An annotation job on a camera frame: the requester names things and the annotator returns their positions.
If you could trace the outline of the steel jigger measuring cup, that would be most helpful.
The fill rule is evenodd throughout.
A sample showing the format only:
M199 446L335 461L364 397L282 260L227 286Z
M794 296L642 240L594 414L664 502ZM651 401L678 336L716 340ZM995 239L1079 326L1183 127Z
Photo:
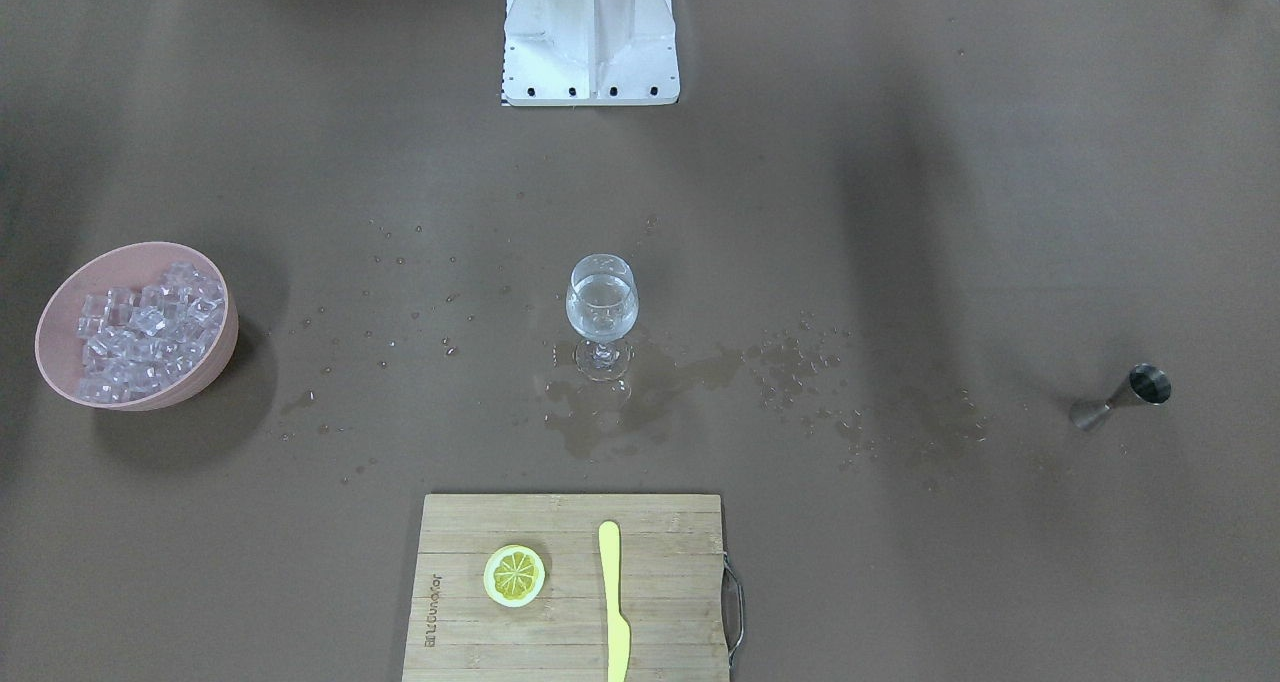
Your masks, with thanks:
M1110 395L1097 400L1075 400L1068 418L1078 430L1101 427L1115 409L1125 407L1158 407L1172 395L1172 383L1164 369L1153 363L1137 363Z

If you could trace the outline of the clear wine glass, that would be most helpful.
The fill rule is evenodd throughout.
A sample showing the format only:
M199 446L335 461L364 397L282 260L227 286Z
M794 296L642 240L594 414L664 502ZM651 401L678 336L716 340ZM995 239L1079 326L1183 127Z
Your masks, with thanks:
M579 340L573 360L595 383L613 383L627 372L632 345L626 335L637 313L637 287L618 255L585 255L572 271L564 296L566 316Z

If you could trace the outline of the clear ice cubes pile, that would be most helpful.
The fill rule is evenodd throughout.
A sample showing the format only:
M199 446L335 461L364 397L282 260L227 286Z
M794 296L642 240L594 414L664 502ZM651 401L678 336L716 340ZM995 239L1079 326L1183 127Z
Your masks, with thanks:
M169 264L154 284L84 296L76 398L120 404L166 392L212 351L228 305L224 282L187 261Z

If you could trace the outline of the yellow lemon slice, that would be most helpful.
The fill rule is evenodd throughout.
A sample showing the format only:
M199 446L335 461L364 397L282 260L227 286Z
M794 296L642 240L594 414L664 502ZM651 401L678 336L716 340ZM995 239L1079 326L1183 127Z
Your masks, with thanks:
M531 546L499 546L486 559L483 586L486 596L506 608L522 608L540 594L547 568Z

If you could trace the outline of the bamboo cutting board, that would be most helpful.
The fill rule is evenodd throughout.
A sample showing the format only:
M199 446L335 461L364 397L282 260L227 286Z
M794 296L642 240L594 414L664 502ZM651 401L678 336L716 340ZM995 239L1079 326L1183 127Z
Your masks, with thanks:
M723 505L714 494L470 494L424 499L401 677L404 681L607 681L596 532L621 531L628 681L730 681L740 635L724 628ZM483 572L499 546L547 567L538 598L506 608Z

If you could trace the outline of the brown table mat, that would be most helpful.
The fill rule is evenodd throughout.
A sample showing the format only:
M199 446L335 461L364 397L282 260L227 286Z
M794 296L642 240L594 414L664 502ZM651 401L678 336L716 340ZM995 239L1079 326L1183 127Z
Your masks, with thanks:
M1275 681L1277 0L675 15L677 104L515 109L503 0L3 0L3 678L398 679L425 495L662 491L740 681ZM151 241L228 366L65 399L45 305Z

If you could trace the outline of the yellow plastic knife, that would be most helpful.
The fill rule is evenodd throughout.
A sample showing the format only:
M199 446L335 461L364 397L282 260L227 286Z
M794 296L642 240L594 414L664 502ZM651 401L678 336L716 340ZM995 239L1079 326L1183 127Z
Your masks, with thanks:
M605 676L608 681L626 681L630 668L632 632L621 609L622 545L617 522L603 521L599 525L596 540L605 604Z

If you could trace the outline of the pink bowl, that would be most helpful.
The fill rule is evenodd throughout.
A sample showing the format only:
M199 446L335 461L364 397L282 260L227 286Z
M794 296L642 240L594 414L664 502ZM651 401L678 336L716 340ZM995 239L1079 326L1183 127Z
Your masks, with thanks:
M219 267L186 244L111 250L68 276L41 313L35 360L65 399L97 409L160 409L202 392L239 337Z

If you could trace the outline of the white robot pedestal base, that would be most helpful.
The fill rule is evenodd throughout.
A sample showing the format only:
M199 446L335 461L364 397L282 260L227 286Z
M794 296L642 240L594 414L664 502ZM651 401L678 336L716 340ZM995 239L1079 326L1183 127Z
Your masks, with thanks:
M672 105L673 0L504 0L500 100L512 107Z

